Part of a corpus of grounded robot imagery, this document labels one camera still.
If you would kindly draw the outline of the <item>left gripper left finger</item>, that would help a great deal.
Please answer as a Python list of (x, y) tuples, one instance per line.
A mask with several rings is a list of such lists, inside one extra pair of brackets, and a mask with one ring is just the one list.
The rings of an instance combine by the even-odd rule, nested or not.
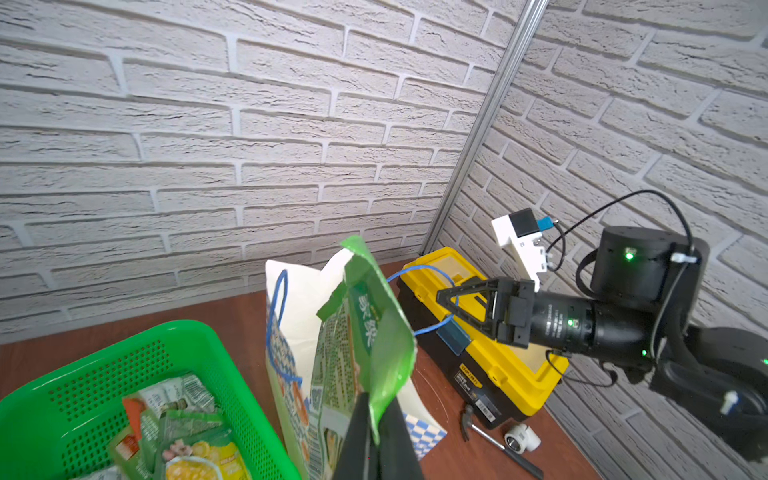
[(378, 447), (373, 440), (369, 394), (358, 396), (342, 444), (333, 480), (375, 480), (378, 478)]

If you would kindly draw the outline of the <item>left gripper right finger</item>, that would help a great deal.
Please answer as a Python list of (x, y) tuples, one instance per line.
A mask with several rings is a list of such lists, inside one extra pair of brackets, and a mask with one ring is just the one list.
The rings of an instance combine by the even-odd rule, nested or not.
[(423, 472), (399, 402), (394, 399), (379, 422), (380, 443), (376, 478), (423, 480)]

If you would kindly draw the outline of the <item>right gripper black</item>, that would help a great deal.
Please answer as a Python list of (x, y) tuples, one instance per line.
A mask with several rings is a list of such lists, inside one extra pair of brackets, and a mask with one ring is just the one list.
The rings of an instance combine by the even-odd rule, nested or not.
[[(474, 279), (439, 290), (436, 302), (486, 337), (505, 345), (527, 348), (535, 294), (535, 283), (531, 280)], [(465, 310), (461, 306), (464, 299), (487, 309), (487, 317), (478, 319)]]

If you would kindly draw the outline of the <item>green soup packet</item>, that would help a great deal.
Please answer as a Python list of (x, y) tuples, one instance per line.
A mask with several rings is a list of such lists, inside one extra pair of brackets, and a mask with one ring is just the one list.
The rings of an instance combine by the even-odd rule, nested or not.
[(342, 243), (341, 277), (331, 281), (311, 377), (308, 475), (332, 479), (357, 402), (369, 394), (373, 440), (379, 422), (413, 372), (416, 340), (364, 240)]

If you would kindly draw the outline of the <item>white blue checkered paper bag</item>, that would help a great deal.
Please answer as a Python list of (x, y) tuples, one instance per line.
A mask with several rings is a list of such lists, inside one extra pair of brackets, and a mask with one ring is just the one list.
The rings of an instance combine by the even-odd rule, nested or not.
[[(301, 478), (308, 475), (311, 377), (321, 321), (320, 307), (341, 277), (341, 249), (322, 267), (270, 260), (266, 264), (268, 307), (266, 358), (270, 384), (289, 457)], [(397, 399), (418, 460), (447, 435), (423, 404), (410, 379)]]

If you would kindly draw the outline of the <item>yellow corn soup packet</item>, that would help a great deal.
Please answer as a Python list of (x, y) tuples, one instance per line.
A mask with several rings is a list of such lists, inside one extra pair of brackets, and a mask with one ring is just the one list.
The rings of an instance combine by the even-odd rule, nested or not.
[(160, 449), (156, 479), (252, 479), (230, 427), (171, 440)]

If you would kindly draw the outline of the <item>green plastic basket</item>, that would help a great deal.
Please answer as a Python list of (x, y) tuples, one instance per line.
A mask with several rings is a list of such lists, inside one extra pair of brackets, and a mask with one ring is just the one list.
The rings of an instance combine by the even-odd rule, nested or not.
[(108, 443), (128, 424), (124, 397), (194, 373), (213, 394), (256, 479), (296, 479), (257, 400), (214, 330), (168, 322), (61, 367), (1, 402), (1, 476), (75, 479), (111, 465)]

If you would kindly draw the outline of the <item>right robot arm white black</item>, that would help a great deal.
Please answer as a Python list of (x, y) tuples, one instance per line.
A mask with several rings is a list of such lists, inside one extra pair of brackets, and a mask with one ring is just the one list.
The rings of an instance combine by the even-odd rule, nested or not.
[(522, 264), (497, 277), (440, 290), (437, 303), (502, 344), (537, 345), (620, 368), (631, 383), (687, 410), (742, 458), (767, 459), (767, 341), (733, 327), (695, 327), (689, 315), (709, 254), (705, 242), (641, 227), (609, 227), (585, 263), (579, 294), (544, 292), (542, 222), (495, 220), (499, 244)]

